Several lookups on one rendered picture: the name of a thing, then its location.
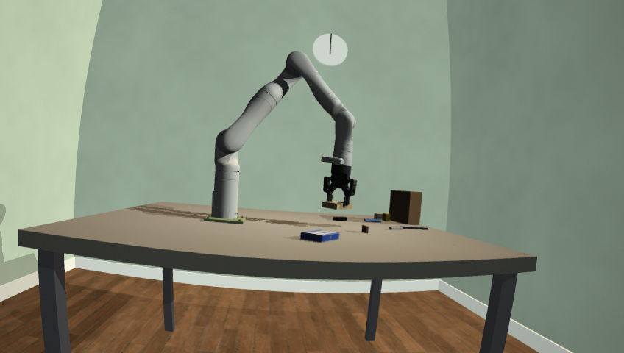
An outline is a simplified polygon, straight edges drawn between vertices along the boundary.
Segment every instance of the blue and white box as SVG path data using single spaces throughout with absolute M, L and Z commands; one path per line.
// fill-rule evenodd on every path
M 330 240 L 337 240 L 340 234 L 338 232 L 330 232 L 328 230 L 310 230 L 307 232 L 301 232 L 301 239 L 312 240 L 317 243 L 324 243 Z

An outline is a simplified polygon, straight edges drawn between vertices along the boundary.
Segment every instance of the white baseboard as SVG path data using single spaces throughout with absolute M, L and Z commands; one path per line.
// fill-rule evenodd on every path
M 161 268 L 133 265 L 129 263 L 112 263 L 86 257 L 72 257 L 65 260 L 65 272 L 74 268 L 90 271 L 119 274 L 122 276 L 140 277 L 163 280 Z M 302 293 L 370 293 L 370 281 L 313 281 L 298 279 L 274 279 L 243 276 L 225 276 L 221 274 L 206 274 L 202 272 L 174 270 L 174 282 L 190 285 L 208 285 L 211 287 L 270 290 L 280 292 Z M 0 286 L 0 302 L 39 285 L 39 273 L 16 279 Z M 440 279 L 383 281 L 382 293 L 420 292 L 425 290 L 439 290 L 452 300 L 463 305 L 468 310 L 486 318 L 487 305 L 465 294 L 461 290 L 448 285 Z M 508 333 L 527 346 L 540 353 L 572 353 L 557 343 L 548 340 L 537 332 L 511 320 Z

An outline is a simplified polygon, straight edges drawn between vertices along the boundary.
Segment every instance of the table leg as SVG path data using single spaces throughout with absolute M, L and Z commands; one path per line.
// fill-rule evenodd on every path
M 369 314 L 366 318 L 366 340 L 375 340 L 377 332 L 377 317 L 379 316 L 379 301 L 381 300 L 381 279 L 373 279 L 371 283 L 371 294 L 369 297 Z
M 43 347 L 46 353 L 70 353 L 63 253 L 38 250 L 38 257 Z
M 518 274 L 495 274 L 489 292 L 488 313 L 479 353 L 503 353 L 514 304 Z
M 163 268 L 163 307 L 165 309 L 165 331 L 173 332 L 175 328 L 173 268 Z

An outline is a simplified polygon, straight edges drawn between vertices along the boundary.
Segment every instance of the gray robotic arm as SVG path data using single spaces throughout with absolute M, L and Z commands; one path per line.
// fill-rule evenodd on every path
M 293 51 L 286 59 L 286 68 L 273 81 L 262 87 L 249 101 L 245 111 L 232 126 L 221 131 L 215 143 L 215 184 L 212 202 L 212 217 L 233 219 L 238 217 L 238 150 L 240 150 L 253 130 L 277 106 L 301 78 L 310 86 L 314 98 L 336 122 L 336 141 L 333 157 L 323 157 L 321 161 L 332 163 L 331 176 L 326 176 L 323 191 L 327 201 L 332 201 L 332 193 L 340 188 L 344 191 L 344 206 L 355 195 L 357 181 L 350 179 L 353 151 L 352 131 L 355 127 L 353 114 L 342 105 L 340 99 L 329 89 L 312 65 L 308 56 L 301 51 Z

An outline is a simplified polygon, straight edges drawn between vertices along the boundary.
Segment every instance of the brown box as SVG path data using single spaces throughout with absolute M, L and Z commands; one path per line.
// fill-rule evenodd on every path
M 342 201 L 323 201 L 321 207 L 331 208 L 332 210 L 351 210 L 353 208 L 353 203 L 349 202 L 349 206 L 345 207 L 342 205 Z
M 403 224 L 420 224 L 422 193 L 390 190 L 390 219 Z

